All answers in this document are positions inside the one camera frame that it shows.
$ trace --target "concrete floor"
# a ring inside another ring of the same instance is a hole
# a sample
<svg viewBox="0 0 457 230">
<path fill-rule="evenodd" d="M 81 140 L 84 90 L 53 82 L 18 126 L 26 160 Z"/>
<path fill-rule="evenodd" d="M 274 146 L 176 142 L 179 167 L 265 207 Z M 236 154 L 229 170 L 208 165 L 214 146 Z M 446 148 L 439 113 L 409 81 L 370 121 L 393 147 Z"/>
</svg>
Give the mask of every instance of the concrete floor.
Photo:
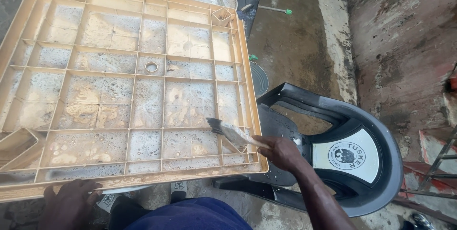
<svg viewBox="0 0 457 230">
<path fill-rule="evenodd" d="M 0 0 L 0 41 L 21 0 Z M 288 16 L 258 11 L 248 42 L 249 53 L 259 57 L 270 89 L 289 82 L 317 94 L 356 103 L 346 0 L 260 0 L 261 5 L 292 9 Z M 300 132 L 316 134 L 329 125 L 307 116 L 277 108 L 297 123 Z M 188 182 L 188 198 L 209 196 L 232 206 L 254 229 L 311 229 L 308 214 L 266 203 L 241 192 L 214 189 L 210 180 Z M 148 187 L 137 199 L 145 208 L 169 202 L 169 184 Z M 43 209 L 42 199 L 0 204 L 0 225 L 9 229 L 34 229 Z M 390 204 L 374 214 L 353 219 L 361 230 L 400 229 L 412 210 Z M 93 226 L 109 219 L 95 210 Z M 448 229 L 432 219 L 437 229 Z"/>
</svg>

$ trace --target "circular label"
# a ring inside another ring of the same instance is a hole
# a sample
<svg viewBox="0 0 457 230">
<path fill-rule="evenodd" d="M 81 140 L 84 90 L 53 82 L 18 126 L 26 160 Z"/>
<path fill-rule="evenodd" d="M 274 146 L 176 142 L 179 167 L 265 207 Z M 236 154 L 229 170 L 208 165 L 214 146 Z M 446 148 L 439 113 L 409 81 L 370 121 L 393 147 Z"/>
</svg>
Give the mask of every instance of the circular label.
<svg viewBox="0 0 457 230">
<path fill-rule="evenodd" d="M 365 151 L 354 143 L 339 142 L 328 151 L 328 160 L 335 167 L 343 170 L 356 169 L 365 162 Z"/>
</svg>

